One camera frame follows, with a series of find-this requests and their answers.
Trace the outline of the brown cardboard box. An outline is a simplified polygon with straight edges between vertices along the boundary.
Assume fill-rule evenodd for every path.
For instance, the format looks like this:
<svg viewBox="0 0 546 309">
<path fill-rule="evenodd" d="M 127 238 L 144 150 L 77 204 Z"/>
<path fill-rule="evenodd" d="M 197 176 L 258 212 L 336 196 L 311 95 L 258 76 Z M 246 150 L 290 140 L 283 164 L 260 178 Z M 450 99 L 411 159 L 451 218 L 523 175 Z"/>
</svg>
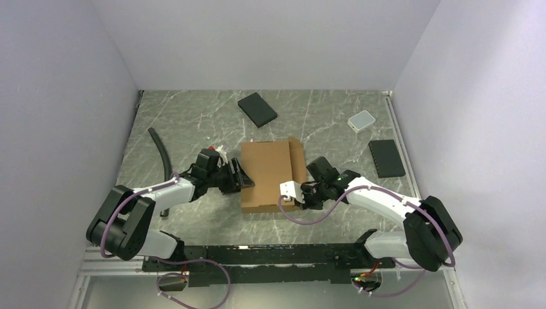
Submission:
<svg viewBox="0 0 546 309">
<path fill-rule="evenodd" d="M 241 211 L 244 214 L 277 213 L 278 198 L 285 182 L 307 181 L 304 148 L 300 140 L 244 142 L 241 165 L 254 186 L 241 190 Z"/>
</svg>

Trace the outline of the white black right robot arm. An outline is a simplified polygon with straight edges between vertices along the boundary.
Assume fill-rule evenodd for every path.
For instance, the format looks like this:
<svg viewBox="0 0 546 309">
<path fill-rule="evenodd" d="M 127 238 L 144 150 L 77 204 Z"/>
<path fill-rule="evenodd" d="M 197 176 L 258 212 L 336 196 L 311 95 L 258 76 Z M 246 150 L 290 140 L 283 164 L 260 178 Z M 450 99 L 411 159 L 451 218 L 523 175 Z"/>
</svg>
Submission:
<svg viewBox="0 0 546 309">
<path fill-rule="evenodd" d="M 355 249 L 355 260 L 370 267 L 379 259 L 411 259 L 434 272 L 456 265 L 463 237 L 441 200 L 405 196 L 377 185 L 351 170 L 339 172 L 323 156 L 307 165 L 313 180 L 300 186 L 302 203 L 317 209 L 327 200 L 363 207 L 392 221 L 395 232 L 372 232 Z"/>
</svg>

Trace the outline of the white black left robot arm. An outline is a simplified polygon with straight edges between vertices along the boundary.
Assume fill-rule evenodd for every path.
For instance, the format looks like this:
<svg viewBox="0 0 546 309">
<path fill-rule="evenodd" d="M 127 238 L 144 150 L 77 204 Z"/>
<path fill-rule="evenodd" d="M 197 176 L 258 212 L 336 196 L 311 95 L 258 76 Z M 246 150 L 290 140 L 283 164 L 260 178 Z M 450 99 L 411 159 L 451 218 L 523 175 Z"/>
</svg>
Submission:
<svg viewBox="0 0 546 309">
<path fill-rule="evenodd" d="M 162 183 L 134 189 L 114 186 L 89 224 L 86 239 L 99 246 L 104 258 L 128 261 L 151 256 L 168 270 L 177 270 L 185 261 L 184 241 L 152 230 L 152 219 L 166 209 L 198 200 L 210 188 L 231 194 L 253 186 L 237 158 L 229 158 L 221 149 L 202 149 L 188 170 L 173 173 Z"/>
</svg>

